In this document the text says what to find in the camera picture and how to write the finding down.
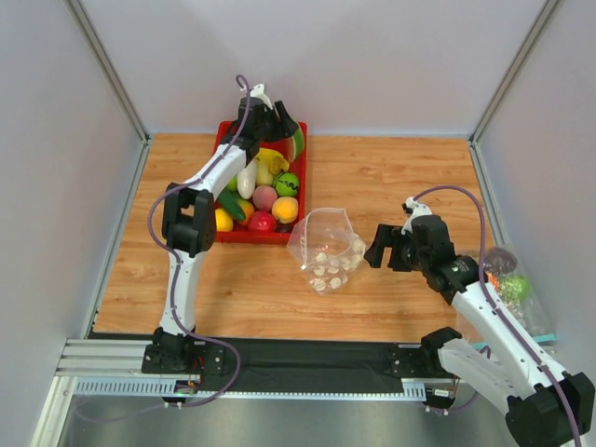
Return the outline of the polka dot zip bag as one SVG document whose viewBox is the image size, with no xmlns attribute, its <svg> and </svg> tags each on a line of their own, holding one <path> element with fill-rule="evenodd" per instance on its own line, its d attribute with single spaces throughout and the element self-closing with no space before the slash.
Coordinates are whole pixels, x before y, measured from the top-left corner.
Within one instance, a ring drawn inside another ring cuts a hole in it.
<svg viewBox="0 0 596 447">
<path fill-rule="evenodd" d="M 367 245 L 346 209 L 318 208 L 293 226 L 287 249 L 310 289 L 325 295 L 345 286 L 363 262 Z"/>
</svg>

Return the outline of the yellow pear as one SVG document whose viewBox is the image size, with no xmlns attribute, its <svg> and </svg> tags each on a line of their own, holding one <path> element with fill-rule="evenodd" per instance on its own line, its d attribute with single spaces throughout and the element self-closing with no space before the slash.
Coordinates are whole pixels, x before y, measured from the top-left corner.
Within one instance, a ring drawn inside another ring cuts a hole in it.
<svg viewBox="0 0 596 447">
<path fill-rule="evenodd" d="M 269 165 L 265 161 L 257 162 L 257 174 L 256 174 L 256 185 L 271 186 L 273 184 L 275 175 L 269 168 Z"/>
</svg>

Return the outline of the white radish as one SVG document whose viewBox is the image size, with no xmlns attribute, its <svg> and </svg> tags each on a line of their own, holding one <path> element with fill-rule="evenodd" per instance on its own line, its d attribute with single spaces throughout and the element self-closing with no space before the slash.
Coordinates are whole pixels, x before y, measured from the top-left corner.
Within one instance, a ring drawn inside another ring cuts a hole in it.
<svg viewBox="0 0 596 447">
<path fill-rule="evenodd" d="M 258 161 L 253 159 L 246 168 L 237 175 L 237 191 L 243 199 L 249 199 L 256 185 Z"/>
</svg>

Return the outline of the dark green cucumber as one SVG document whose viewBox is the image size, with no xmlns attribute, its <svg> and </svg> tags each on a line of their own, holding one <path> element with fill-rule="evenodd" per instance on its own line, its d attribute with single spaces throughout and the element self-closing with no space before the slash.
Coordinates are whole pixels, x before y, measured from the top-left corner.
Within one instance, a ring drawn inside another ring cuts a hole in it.
<svg viewBox="0 0 596 447">
<path fill-rule="evenodd" d="M 233 220 L 242 222 L 246 219 L 246 213 L 237 201 L 237 198 L 227 188 L 218 195 L 217 202 L 220 207 L 224 209 Z"/>
</svg>

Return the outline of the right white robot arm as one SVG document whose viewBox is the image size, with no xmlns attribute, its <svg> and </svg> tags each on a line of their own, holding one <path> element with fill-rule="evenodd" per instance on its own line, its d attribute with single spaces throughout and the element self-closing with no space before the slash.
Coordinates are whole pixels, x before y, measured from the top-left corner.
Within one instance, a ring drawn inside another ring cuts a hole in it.
<svg viewBox="0 0 596 447">
<path fill-rule="evenodd" d="M 404 226 L 380 224 L 364 255 L 370 267 L 380 267 L 386 249 L 389 268 L 421 273 L 491 349 L 486 358 L 458 331 L 434 331 L 422 339 L 433 369 L 458 376 L 492 403 L 518 445 L 579 444 L 591 428 L 594 384 L 569 373 L 523 328 L 478 263 L 456 253 L 446 223 L 429 214 Z"/>
</svg>

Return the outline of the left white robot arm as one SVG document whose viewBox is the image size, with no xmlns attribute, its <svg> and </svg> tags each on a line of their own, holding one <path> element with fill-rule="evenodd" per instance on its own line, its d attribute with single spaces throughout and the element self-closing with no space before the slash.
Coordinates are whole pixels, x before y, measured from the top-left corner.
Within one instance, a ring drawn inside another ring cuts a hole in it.
<svg viewBox="0 0 596 447">
<path fill-rule="evenodd" d="M 302 130 L 282 101 L 243 99 L 209 161 L 184 183 L 171 183 L 150 208 L 164 204 L 161 236 L 147 218 L 151 238 L 169 256 L 168 298 L 152 342 L 145 348 L 143 373 L 197 373 L 195 299 L 199 270 L 216 238 L 216 199 L 228 182 L 256 159 L 265 142 L 280 142 Z"/>
</svg>

